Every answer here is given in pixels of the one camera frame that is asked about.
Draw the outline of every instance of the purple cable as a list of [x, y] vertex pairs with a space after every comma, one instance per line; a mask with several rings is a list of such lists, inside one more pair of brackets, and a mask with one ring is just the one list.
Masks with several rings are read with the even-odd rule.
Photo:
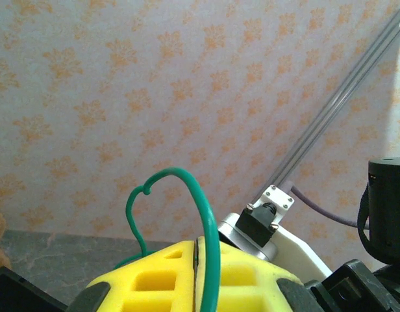
[[[329, 218], [333, 221], [344, 224], [345, 226], [351, 226], [352, 228], [353, 227], [357, 228], [357, 222], [343, 218], [334, 213], [330, 213], [330, 212], [324, 210], [319, 205], [314, 203], [310, 198], [306, 197], [303, 193], [301, 193], [300, 190], [295, 185], [292, 185], [291, 192], [292, 192], [292, 194], [296, 195], [303, 203], [305, 203], [307, 206], [309, 206], [311, 209], [317, 211], [319, 214], [325, 216], [326, 218]], [[366, 224], [364, 226], [364, 229], [369, 229], [369, 224]]]

